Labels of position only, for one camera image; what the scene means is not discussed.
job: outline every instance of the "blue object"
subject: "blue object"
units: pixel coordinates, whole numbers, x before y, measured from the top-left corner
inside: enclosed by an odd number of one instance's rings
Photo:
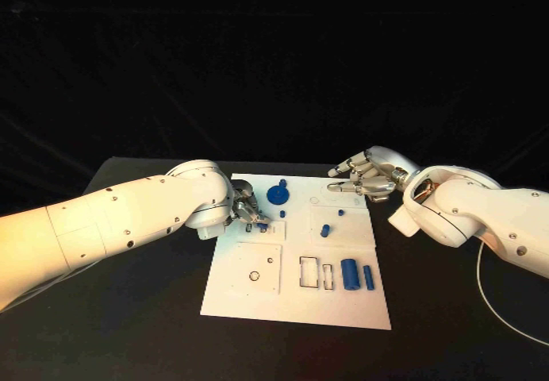
[[[328,236],[328,233],[330,233],[330,225],[324,225],[319,235],[325,238]]]
[[[270,204],[282,205],[289,198],[289,192],[285,189],[285,180],[282,179],[273,187],[266,191],[266,199]]]
[[[371,269],[368,266],[363,267],[363,277],[366,278],[366,288],[368,290],[374,289],[374,279],[371,278]]]
[[[360,282],[357,280],[357,262],[354,260],[341,261],[341,274],[343,274],[343,287],[348,291],[354,291],[360,288]]]

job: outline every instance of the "white foam board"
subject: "white foam board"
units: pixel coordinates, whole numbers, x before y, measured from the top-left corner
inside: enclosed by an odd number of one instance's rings
[[[332,179],[243,174],[233,174],[232,179],[252,184],[259,208],[273,223],[265,233],[255,227],[247,233],[245,224],[234,221],[217,238],[200,314],[390,329],[363,197],[328,192]],[[266,191],[279,179],[286,181],[289,200],[275,206]],[[325,238],[319,236],[322,224],[331,227]],[[318,288],[299,287],[302,256],[318,258]],[[355,291],[343,288],[340,262],[345,258],[357,261],[361,287]],[[324,289],[324,264],[331,264],[332,290]],[[371,267],[374,291],[366,289],[364,265]],[[252,272],[258,280],[250,280]]]

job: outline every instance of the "black table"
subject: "black table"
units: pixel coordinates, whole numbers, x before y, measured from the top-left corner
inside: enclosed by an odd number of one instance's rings
[[[112,158],[86,192],[180,160]],[[219,162],[230,173],[322,176],[330,165]],[[392,331],[200,316],[214,240],[193,229],[109,258],[0,315],[0,379],[546,379],[549,348],[498,322],[479,298],[479,242],[406,238],[368,204]],[[549,339],[549,281],[485,249],[485,294]]]

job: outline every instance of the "black curtain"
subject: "black curtain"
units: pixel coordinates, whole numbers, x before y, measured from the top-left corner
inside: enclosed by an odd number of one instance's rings
[[[111,156],[331,165],[377,144],[546,189],[546,85],[544,22],[513,10],[14,2],[0,214],[77,196]]]

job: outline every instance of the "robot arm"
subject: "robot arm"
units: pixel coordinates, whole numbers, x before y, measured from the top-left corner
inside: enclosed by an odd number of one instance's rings
[[[183,224],[204,240],[223,234],[234,219],[269,222],[252,186],[240,180],[233,186],[207,160],[0,218],[0,310]]]
[[[502,189],[466,168],[419,167],[390,149],[373,146],[330,170],[351,170],[348,182],[331,191],[354,191],[371,201],[402,191],[402,206],[389,222],[406,237],[419,229],[443,245],[458,247],[477,236],[510,263],[549,278],[549,194]]]

